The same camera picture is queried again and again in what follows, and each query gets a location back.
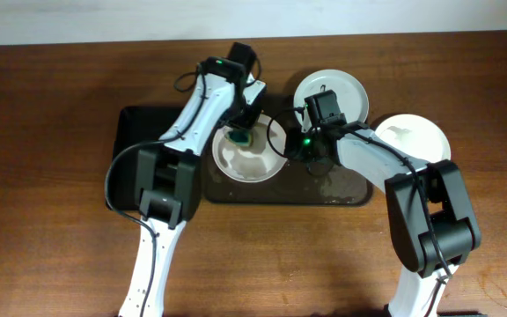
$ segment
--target white plate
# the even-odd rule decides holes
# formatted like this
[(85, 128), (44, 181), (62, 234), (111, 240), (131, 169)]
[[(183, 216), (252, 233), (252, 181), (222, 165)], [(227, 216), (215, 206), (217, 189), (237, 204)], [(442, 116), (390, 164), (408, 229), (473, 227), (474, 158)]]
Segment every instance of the white plate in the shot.
[[(217, 130), (212, 139), (212, 156), (223, 173), (235, 181), (255, 183), (268, 180), (277, 174), (287, 162), (286, 158), (277, 155), (268, 144), (268, 116), (261, 114), (252, 128), (252, 145), (237, 146), (228, 141), (224, 134), (229, 127)], [(275, 148), (283, 153), (286, 134), (276, 121), (271, 123), (269, 137)]]
[[(319, 70), (305, 78), (295, 91), (294, 106), (303, 107), (305, 98), (318, 92), (333, 90), (338, 98), (340, 110), (345, 114), (345, 118), (350, 122), (364, 122), (369, 113), (369, 99), (367, 92), (350, 74), (340, 70)], [(295, 112), (298, 122), (304, 132), (312, 126), (308, 111), (305, 109), (305, 119)]]
[(419, 115), (394, 115), (379, 124), (375, 134), (415, 158), (432, 163), (451, 159), (447, 136), (435, 123)]

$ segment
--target wood grain surface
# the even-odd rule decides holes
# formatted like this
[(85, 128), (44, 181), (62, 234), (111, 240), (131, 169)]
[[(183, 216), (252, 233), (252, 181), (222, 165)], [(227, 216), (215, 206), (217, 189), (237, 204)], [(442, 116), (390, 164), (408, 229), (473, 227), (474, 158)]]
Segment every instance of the wood grain surface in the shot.
[[(314, 70), (363, 83), (369, 121), (419, 114), (447, 135), (483, 234), (441, 312), (507, 316), (507, 32), (245, 40), (270, 92)], [(181, 73), (231, 41), (0, 47), (0, 316), (114, 316), (139, 228), (107, 210), (119, 111), (183, 105)], [(400, 262), (381, 194), (361, 208), (203, 201), (173, 258), (166, 315), (350, 315), (380, 309)]]

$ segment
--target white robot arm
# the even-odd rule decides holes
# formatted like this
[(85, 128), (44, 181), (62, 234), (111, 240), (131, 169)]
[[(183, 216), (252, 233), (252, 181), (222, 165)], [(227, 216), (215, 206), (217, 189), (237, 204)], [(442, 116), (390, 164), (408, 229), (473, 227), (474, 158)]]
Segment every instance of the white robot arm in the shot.
[[(152, 238), (148, 229), (142, 228), (129, 294), (119, 316), (162, 315), (173, 252), (201, 197), (197, 171), (204, 146), (212, 131), (221, 125), (250, 129), (261, 112), (258, 100), (266, 86), (250, 74), (255, 60), (255, 53), (248, 46), (235, 43), (227, 58), (210, 57), (201, 63), (189, 102), (160, 137), (160, 141), (170, 141), (159, 149), (142, 148), (138, 152), (135, 202), (142, 221), (155, 236)], [(321, 145), (332, 149), (337, 165), (360, 173), (386, 193), (391, 238), (403, 263), (397, 292), (386, 313), (394, 317), (434, 316), (445, 288), (445, 282), (439, 280), (447, 270), (453, 273), (481, 240), (459, 169), (449, 161), (432, 165), (394, 150), (427, 183), (429, 199), (443, 204), (444, 211), (432, 218), (438, 244), (448, 262), (444, 269), (437, 258), (435, 241), (430, 238), (433, 234), (428, 234), (420, 198), (415, 194), (414, 175), (392, 151), (376, 145), (384, 143), (372, 130), (361, 124), (341, 122), (342, 114), (335, 98), (329, 98), (330, 93), (333, 92), (322, 92), (305, 100), (312, 125), (319, 127), (312, 133), (322, 136)], [(152, 239), (157, 246), (154, 255)]]

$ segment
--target green object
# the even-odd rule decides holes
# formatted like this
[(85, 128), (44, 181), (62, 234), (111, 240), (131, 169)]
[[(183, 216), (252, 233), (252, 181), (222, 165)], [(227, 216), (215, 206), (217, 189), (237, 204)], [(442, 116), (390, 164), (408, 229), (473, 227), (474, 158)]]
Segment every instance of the green object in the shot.
[(237, 146), (248, 147), (252, 145), (254, 139), (252, 138), (252, 133), (246, 129), (233, 129), (224, 135), (226, 139)]

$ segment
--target black mat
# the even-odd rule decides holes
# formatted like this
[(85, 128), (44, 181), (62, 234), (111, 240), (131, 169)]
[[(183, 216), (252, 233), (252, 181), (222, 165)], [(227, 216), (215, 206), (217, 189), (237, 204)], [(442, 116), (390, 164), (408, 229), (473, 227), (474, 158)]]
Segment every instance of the black mat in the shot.
[[(291, 107), (292, 97), (266, 95), (262, 100), (264, 113), (271, 116), (283, 107)], [(145, 105), (126, 107), (119, 116), (114, 153), (144, 140), (158, 139), (173, 124), (181, 107)], [(293, 114), (284, 114), (279, 123), (285, 130), (298, 122)], [(360, 206), (371, 198), (372, 185), (361, 175), (335, 166), (328, 174), (311, 176), (304, 164), (290, 162), (271, 179), (254, 184), (228, 178), (216, 166), (208, 143), (202, 160), (202, 192), (214, 203), (274, 203)], [(313, 173), (325, 172), (315, 163)], [(119, 161), (111, 175), (111, 194), (115, 206), (136, 210), (134, 178), (136, 155)]]
[[(292, 107), (292, 96), (268, 94), (262, 99), (264, 114), (273, 116), (285, 107)], [(293, 113), (277, 119), (285, 129), (298, 126)], [(302, 205), (361, 206), (369, 201), (372, 185), (360, 174), (335, 166), (324, 176), (314, 177), (306, 166), (288, 162), (275, 176), (260, 183), (235, 181), (220, 171), (212, 158), (209, 144), (202, 165), (202, 192), (214, 203), (274, 203)], [(328, 166), (313, 163), (313, 174), (323, 174)]]

